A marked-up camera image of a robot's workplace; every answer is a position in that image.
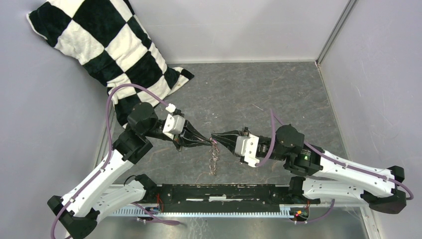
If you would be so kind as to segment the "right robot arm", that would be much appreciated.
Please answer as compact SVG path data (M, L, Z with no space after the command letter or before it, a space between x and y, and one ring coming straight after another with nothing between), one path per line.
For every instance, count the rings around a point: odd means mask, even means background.
M283 161L294 175L287 190L293 203L335 199L367 203L385 214L398 214L407 205L406 193L398 188L405 178L403 168L373 168L346 160L305 143L304 134L290 124L277 128L271 137L253 135L247 127L211 137L248 166L257 167L265 158Z

